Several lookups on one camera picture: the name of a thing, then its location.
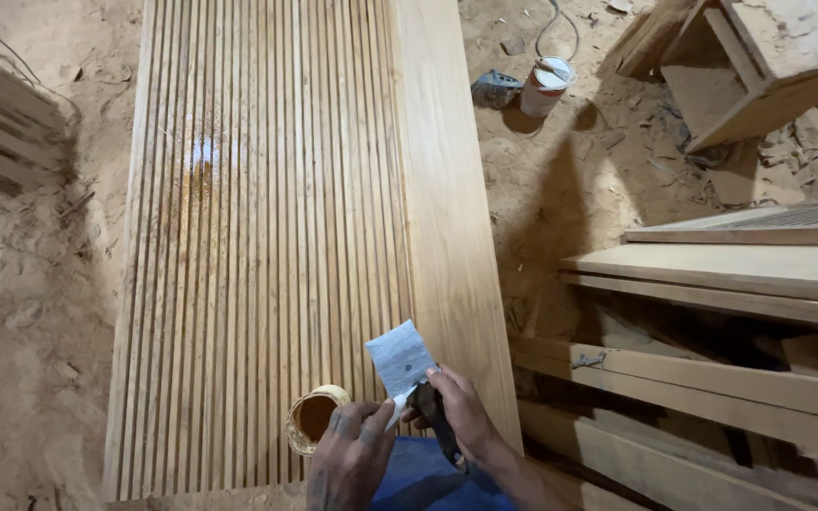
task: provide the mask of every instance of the paint can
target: paint can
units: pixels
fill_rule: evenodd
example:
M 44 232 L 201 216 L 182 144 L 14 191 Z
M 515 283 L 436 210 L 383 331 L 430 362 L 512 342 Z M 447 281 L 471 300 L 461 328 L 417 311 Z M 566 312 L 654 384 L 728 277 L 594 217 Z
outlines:
M 314 454 L 337 406 L 352 402 L 349 393 L 335 385 L 322 385 L 300 397 L 286 416 L 286 438 L 293 450 L 306 457 Z
M 551 71 L 533 66 L 520 93 L 520 110 L 530 117 L 547 117 L 567 87 L 576 82 L 574 68 L 561 57 L 546 56 L 542 60 L 558 69 L 569 71 L 572 78 L 569 81 L 563 80 Z

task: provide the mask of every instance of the dirt floor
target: dirt floor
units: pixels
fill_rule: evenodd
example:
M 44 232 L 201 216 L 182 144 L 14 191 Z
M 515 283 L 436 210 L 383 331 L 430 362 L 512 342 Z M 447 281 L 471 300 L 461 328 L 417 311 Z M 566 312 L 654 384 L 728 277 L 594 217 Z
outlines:
M 632 14 L 592 0 L 561 4 L 579 43 L 559 18 L 545 33 L 542 52 L 566 58 L 578 48 L 576 84 L 543 123 L 515 109 L 476 111 L 511 335 L 568 336 L 577 327 L 572 294 L 553 278 L 558 259 L 612 247 L 628 227 L 724 209 L 712 181 L 717 171 L 688 163 L 665 131 L 659 108 L 668 101 L 665 88 L 596 76 Z M 651 4 L 637 0 L 633 12 Z M 470 81 L 492 67 L 524 79 L 535 37 L 552 15 L 549 3 L 461 0 L 458 6 Z M 0 37 L 62 96 L 78 140 L 78 178 L 66 190 L 0 197 L 0 509 L 28 509 L 29 495 L 37 511 L 105 507 L 98 493 L 140 22 L 139 0 L 0 0 Z M 508 56 L 499 43 L 516 36 L 526 52 Z M 2 44 L 0 52 L 7 53 Z M 765 180 L 777 190 L 755 194 L 756 203 L 795 200 L 798 191 L 801 199 L 818 199 L 818 153 L 804 152 L 803 140 L 812 144 L 805 126 L 767 138 L 766 154 L 787 166 L 787 177 Z M 756 169 L 756 146 L 751 149 Z M 744 152 L 735 151 L 734 165 Z M 790 183 L 779 184 L 782 178 Z M 782 194 L 786 188 L 792 194 Z M 90 191 L 96 195 L 84 208 L 59 219 Z M 302 486 L 288 485 L 110 507 L 302 505 Z

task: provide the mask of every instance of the hand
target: hand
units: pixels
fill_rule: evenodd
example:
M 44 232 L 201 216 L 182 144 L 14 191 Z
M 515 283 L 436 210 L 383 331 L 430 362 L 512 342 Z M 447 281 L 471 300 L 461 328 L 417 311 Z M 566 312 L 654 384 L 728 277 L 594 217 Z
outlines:
M 459 375 L 445 364 L 439 366 L 440 373 L 434 368 L 428 369 L 428 381 L 444 397 L 447 422 L 456 434 L 462 453 L 467 459 L 481 465 L 489 453 L 503 447 L 506 442 L 484 411 L 482 399 L 469 378 Z M 419 429 L 428 427 L 425 418 L 412 408 L 404 409 L 400 417 L 403 422 L 413 422 Z
M 357 511 L 371 504 L 396 439 L 383 429 L 393 400 L 349 403 L 334 410 L 311 458 L 308 511 Z

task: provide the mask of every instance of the lid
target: lid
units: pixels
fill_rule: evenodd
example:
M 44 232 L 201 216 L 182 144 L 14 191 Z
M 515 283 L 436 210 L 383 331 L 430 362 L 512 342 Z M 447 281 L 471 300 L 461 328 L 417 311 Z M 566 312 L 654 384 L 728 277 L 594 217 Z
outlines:
M 574 68 L 571 67 L 570 64 L 567 64 L 567 61 L 563 60 L 559 56 L 546 56 L 542 60 L 558 69 L 565 69 L 569 71 L 571 75 L 574 73 Z M 562 89 L 563 87 L 570 85 L 566 81 L 562 80 L 560 76 L 554 75 L 551 71 L 541 69 L 538 66 L 535 67 L 535 78 L 537 78 L 542 84 L 542 87 L 548 90 Z

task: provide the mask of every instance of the sawdust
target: sawdust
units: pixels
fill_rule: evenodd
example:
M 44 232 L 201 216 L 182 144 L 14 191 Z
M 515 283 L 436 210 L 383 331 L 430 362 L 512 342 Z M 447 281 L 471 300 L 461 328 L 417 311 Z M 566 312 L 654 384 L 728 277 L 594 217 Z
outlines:
M 650 5 L 637 0 L 631 11 Z M 507 0 L 458 6 L 470 83 L 492 67 L 525 78 L 551 6 L 526 6 L 528 16 Z M 475 113 L 511 334 L 576 330 L 581 298 L 554 279 L 560 258 L 614 246 L 628 227 L 721 210 L 665 132 L 663 88 L 596 76 L 632 15 L 585 0 L 563 9 L 582 36 L 575 87 L 528 131 L 517 129 L 513 110 Z M 29 495 L 37 511 L 105 508 L 99 486 L 140 22 L 136 0 L 0 0 L 0 36 L 80 115 L 74 182 L 0 198 L 0 509 L 26 509 Z M 526 52 L 505 54 L 500 41 L 516 36 Z M 567 57 L 574 47 L 562 19 L 542 40 L 548 54 Z M 624 138 L 605 149 L 617 132 Z M 62 222 L 90 191 L 94 198 Z M 303 485 L 280 485 L 110 507 L 300 509 L 303 499 Z

